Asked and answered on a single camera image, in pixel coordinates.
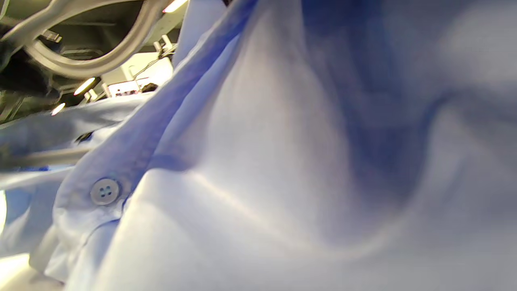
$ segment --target ceiling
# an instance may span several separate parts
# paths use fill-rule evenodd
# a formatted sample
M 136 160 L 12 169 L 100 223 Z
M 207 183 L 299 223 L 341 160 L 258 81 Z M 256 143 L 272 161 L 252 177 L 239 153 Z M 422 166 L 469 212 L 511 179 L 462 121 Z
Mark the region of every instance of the ceiling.
M 4 2 L 5 0 L 0 0 L 0 7 Z M 44 9 L 49 2 L 50 0 L 10 0 L 6 15 L 0 19 L 0 24 L 15 26 L 23 19 Z M 51 28 L 62 37 L 59 53 L 75 60 L 91 60 L 110 52 L 132 28 L 141 5 L 142 1 L 107 5 L 84 12 Z M 154 52 L 153 42 L 161 39 L 164 34 L 169 36 L 172 43 L 177 42 L 186 6 L 183 5 L 174 13 L 162 16 L 147 43 L 142 47 L 142 52 Z M 52 109 L 55 104 L 62 102 L 68 106 L 77 105 L 83 97 L 74 96 L 73 92 L 83 82 L 84 80 L 53 75 L 52 84 L 62 92 L 61 99 L 49 101 L 41 98 L 25 98 L 26 100 L 20 105 L 17 103 L 13 105 L 15 98 L 4 96 L 0 100 L 0 111 L 8 106 L 19 107 L 18 113 L 9 117 L 9 119 L 16 119 L 34 112 Z M 5 121 L 0 114 L 0 123 L 2 122 Z

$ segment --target ceiling light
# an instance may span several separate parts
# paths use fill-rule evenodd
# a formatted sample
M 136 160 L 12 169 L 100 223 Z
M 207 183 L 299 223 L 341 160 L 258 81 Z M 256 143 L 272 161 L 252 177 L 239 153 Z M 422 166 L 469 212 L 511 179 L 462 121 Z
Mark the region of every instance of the ceiling light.
M 52 116 L 56 115 L 58 112 L 60 112 L 65 107 L 64 103 L 59 104 L 54 110 L 52 110 Z
M 164 13 L 173 13 L 178 10 L 183 4 L 185 4 L 188 0 L 174 0 L 167 8 L 163 11 Z
M 95 78 L 88 79 L 81 86 L 79 86 L 79 88 L 77 88 L 77 90 L 74 92 L 74 96 L 83 93 L 86 90 L 86 88 L 88 88 L 88 86 L 90 86 L 94 81 Z

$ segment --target light blue shirt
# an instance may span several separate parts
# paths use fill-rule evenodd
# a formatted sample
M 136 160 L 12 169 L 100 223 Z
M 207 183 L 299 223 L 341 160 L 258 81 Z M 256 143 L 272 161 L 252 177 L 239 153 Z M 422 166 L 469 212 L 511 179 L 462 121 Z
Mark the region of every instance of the light blue shirt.
M 66 176 L 46 274 L 72 291 L 513 290 L 515 12 L 233 1 Z
M 5 124 L 0 141 L 11 157 L 47 150 L 89 147 L 101 144 L 148 96 L 112 98 L 49 112 Z M 82 134 L 95 131 L 90 140 L 77 143 Z M 52 165 L 42 170 L 0 173 L 0 188 L 7 205 L 5 228 L 0 235 L 0 256 L 30 253 L 52 225 L 54 198 L 73 166 Z

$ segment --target hanging clothes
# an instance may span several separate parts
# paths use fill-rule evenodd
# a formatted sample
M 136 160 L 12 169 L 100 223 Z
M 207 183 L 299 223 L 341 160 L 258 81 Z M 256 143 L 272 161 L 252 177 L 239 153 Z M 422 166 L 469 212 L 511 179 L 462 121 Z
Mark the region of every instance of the hanging clothes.
M 49 112 L 32 115 L 3 126 L 0 140 L 4 147 L 14 149 L 8 151 L 8 156 L 14 151 L 20 158 L 55 149 L 94 148 L 115 132 L 150 95 L 107 99 L 70 108 L 55 116 Z M 89 130 L 95 131 L 90 139 L 81 143 L 74 141 Z M 31 253 L 40 244 L 53 222 L 57 189 L 72 169 L 73 165 L 3 167 L 0 189 L 5 191 L 7 211 L 0 234 L 0 257 Z
M 45 273 L 67 291 L 512 290 L 516 9 L 233 1 L 67 175 Z

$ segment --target white button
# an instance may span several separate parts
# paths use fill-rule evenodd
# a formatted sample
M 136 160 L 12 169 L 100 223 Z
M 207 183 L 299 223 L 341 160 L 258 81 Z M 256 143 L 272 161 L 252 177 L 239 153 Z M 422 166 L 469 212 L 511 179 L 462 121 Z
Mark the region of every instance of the white button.
M 108 205 L 117 200 L 119 192 L 120 187 L 117 182 L 111 179 L 102 179 L 94 184 L 90 197 L 97 205 Z

